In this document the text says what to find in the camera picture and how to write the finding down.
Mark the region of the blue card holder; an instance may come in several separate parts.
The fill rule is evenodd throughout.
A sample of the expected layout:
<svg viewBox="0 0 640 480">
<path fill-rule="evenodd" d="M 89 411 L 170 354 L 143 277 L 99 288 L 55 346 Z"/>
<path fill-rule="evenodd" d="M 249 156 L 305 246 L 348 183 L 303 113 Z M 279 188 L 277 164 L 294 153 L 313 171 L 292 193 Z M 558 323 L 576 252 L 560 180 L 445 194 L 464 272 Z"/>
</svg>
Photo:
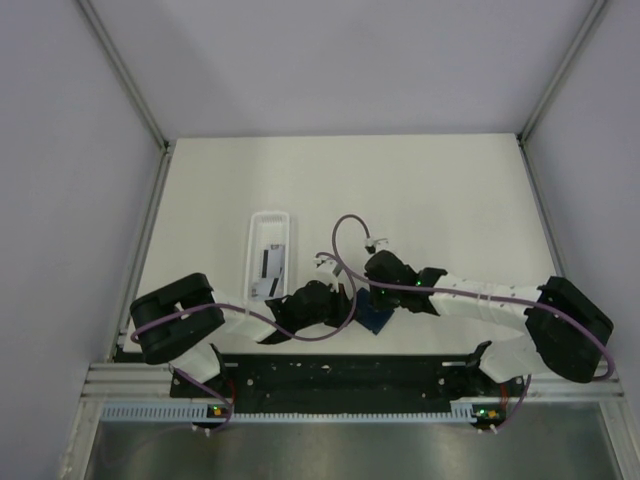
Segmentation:
<svg viewBox="0 0 640 480">
<path fill-rule="evenodd" d="M 374 335 L 378 335 L 389 322 L 394 310 L 380 310 L 373 306 L 370 292 L 360 288 L 356 295 L 356 313 L 354 320 Z"/>
</svg>

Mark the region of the white plastic basket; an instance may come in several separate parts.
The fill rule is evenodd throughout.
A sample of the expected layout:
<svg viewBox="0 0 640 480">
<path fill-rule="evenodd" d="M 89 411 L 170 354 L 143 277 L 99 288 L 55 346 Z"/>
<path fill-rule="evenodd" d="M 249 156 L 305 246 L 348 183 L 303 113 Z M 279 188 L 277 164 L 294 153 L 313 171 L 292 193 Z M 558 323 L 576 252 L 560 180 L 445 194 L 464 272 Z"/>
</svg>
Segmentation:
<svg viewBox="0 0 640 480">
<path fill-rule="evenodd" d="M 248 232 L 244 297 L 264 301 L 289 294 L 291 218 L 283 211 L 251 216 Z"/>
</svg>

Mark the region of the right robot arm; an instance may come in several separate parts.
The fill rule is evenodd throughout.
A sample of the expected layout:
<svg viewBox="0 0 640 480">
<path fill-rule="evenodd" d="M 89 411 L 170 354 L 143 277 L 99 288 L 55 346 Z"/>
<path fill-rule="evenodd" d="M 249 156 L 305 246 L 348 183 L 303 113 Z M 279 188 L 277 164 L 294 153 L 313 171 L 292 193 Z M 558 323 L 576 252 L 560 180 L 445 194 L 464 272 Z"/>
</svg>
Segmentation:
<svg viewBox="0 0 640 480">
<path fill-rule="evenodd" d="M 371 256 L 365 277 L 377 309 L 462 317 L 516 332 L 512 339 L 477 347 L 479 358 L 466 380 L 481 396 L 515 377 L 544 372 L 575 383 L 596 380 L 614 329 L 607 315 L 564 277 L 552 276 L 532 287 L 483 283 L 439 268 L 416 271 L 388 250 Z"/>
</svg>

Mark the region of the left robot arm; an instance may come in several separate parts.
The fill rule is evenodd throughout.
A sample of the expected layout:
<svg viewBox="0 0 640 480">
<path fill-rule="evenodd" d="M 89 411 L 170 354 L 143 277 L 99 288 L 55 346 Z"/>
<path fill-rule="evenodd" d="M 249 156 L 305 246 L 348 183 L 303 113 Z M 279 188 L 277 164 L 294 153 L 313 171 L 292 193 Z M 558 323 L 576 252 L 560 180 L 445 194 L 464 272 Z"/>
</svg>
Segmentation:
<svg viewBox="0 0 640 480">
<path fill-rule="evenodd" d="M 227 382 L 214 333 L 267 346 L 289 340 L 319 342 L 348 326 L 356 306 L 357 299 L 348 296 L 341 283 L 312 280 L 290 295 L 251 301 L 216 291 L 206 275 L 194 273 L 131 304 L 130 340 L 141 347 L 145 363 L 170 365 L 212 397 Z"/>
</svg>

